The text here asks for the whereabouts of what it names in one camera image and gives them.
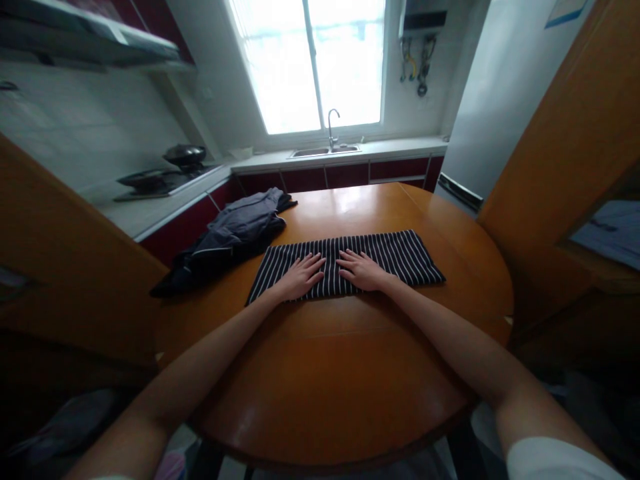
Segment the red cabinet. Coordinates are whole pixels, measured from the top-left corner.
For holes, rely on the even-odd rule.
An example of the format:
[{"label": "red cabinet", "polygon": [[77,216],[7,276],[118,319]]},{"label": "red cabinet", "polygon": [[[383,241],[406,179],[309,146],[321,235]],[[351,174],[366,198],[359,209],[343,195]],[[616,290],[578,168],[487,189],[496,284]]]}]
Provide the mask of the red cabinet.
[{"label": "red cabinet", "polygon": [[425,180],[403,180],[400,183],[406,183],[407,185],[412,185],[414,187],[422,188],[425,184]]},{"label": "red cabinet", "polygon": [[369,183],[369,164],[340,165],[325,168],[329,188],[356,187]]},{"label": "red cabinet", "polygon": [[96,15],[116,20],[175,43],[182,60],[194,63],[185,39],[165,0],[64,0]]},{"label": "red cabinet", "polygon": [[284,191],[285,186],[282,183],[280,172],[265,172],[265,173],[248,173],[246,175],[238,175],[238,180],[242,185],[247,196],[254,193],[264,192],[272,187],[278,187]]},{"label": "red cabinet", "polygon": [[438,177],[440,176],[440,170],[442,170],[442,163],[444,160],[444,156],[431,158],[429,172],[427,172],[427,181],[425,182],[425,190],[432,193],[435,191],[435,186],[438,183]]},{"label": "red cabinet", "polygon": [[228,180],[218,188],[209,192],[209,196],[213,199],[220,210],[224,210],[228,203],[240,200],[245,195],[240,188],[238,179],[236,176],[233,176],[228,178]]},{"label": "red cabinet", "polygon": [[150,254],[171,267],[173,258],[205,232],[207,224],[218,215],[209,196],[194,203],[176,218],[140,242]]},{"label": "red cabinet", "polygon": [[288,170],[282,172],[287,193],[324,190],[327,188],[324,168]]},{"label": "red cabinet", "polygon": [[409,160],[371,162],[371,180],[414,177],[424,175],[429,165],[429,157]]},{"label": "red cabinet", "polygon": [[194,63],[187,42],[182,36],[178,24],[165,0],[126,0],[135,4],[142,21],[149,33],[174,42],[180,49],[182,60]]}]

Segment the sink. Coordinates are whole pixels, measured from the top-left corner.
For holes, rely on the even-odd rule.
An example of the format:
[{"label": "sink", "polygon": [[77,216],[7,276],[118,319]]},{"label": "sink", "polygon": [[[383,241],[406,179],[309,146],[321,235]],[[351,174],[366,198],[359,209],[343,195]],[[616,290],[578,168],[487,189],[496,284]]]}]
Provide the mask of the sink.
[{"label": "sink", "polygon": [[357,145],[354,147],[334,147],[331,153],[348,153],[350,151],[361,151]]},{"label": "sink", "polygon": [[306,149],[306,150],[296,150],[293,152],[293,155],[289,158],[300,158],[300,157],[319,157],[321,155],[336,155],[338,153],[351,153],[362,151],[358,145],[345,145],[344,147],[334,147],[333,150],[329,150],[328,148],[321,149]]},{"label": "sink", "polygon": [[291,158],[295,157],[313,157],[314,155],[326,155],[329,153],[329,149],[307,149],[307,150],[298,150],[294,152]]}]

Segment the striped cloth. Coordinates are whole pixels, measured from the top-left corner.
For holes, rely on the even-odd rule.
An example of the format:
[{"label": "striped cloth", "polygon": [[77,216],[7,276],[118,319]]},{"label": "striped cloth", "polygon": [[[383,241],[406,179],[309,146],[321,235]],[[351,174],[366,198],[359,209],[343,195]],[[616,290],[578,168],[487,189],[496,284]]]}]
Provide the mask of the striped cloth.
[{"label": "striped cloth", "polygon": [[322,266],[325,276],[300,300],[362,292],[338,275],[340,266],[335,261],[340,258],[339,251],[346,249],[365,252],[384,270],[398,276],[408,285],[441,283],[446,280],[413,230],[314,240],[269,247],[251,287],[247,305],[280,280],[296,258],[302,259],[308,253],[320,252],[322,257],[326,257],[327,262]]}]

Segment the window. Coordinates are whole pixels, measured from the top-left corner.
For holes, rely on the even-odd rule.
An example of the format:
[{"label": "window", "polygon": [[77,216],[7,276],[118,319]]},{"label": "window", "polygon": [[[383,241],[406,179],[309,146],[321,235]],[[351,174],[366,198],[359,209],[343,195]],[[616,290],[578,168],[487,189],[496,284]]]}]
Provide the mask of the window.
[{"label": "window", "polygon": [[385,0],[227,2],[268,134],[380,122]]}]

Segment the refrigerator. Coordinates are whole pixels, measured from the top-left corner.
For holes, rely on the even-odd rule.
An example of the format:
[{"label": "refrigerator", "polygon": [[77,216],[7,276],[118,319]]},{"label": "refrigerator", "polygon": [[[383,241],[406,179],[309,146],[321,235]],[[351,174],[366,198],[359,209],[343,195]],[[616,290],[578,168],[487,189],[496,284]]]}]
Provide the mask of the refrigerator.
[{"label": "refrigerator", "polygon": [[476,217],[594,0],[492,0],[436,194]]}]

